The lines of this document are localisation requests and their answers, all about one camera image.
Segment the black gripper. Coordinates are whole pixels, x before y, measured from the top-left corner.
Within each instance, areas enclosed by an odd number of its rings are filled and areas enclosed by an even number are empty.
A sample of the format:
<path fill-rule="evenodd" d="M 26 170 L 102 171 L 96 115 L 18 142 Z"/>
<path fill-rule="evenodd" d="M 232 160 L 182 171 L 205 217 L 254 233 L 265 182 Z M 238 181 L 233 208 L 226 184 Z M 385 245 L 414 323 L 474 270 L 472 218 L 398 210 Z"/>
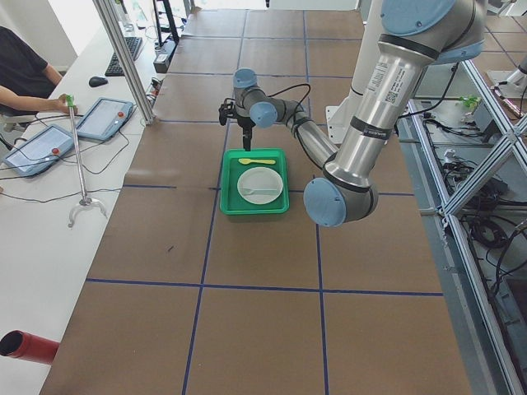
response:
<path fill-rule="evenodd" d="M 250 151 L 251 142 L 252 142 L 252 128 L 254 127 L 254 122 L 252 121 L 250 117 L 238 116 L 237 123 L 243 129 L 243 132 L 242 132 L 243 149 L 245 151 Z"/>

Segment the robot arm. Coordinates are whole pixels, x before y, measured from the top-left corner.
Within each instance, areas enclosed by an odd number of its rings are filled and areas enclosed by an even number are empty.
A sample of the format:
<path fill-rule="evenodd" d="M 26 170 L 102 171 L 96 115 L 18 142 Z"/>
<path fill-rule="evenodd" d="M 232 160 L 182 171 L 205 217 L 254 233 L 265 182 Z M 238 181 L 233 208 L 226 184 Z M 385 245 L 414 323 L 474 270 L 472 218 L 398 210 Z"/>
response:
<path fill-rule="evenodd" d="M 274 99 L 253 70 L 233 76 L 234 116 L 251 126 L 282 123 L 291 129 L 322 177 L 305 187 L 311 220 L 326 227 L 369 216 L 378 202 L 370 180 L 375 161 L 404 112 L 423 70 L 477 57 L 484 42 L 485 1 L 374 1 L 353 79 L 358 94 L 340 146 L 292 100 Z"/>

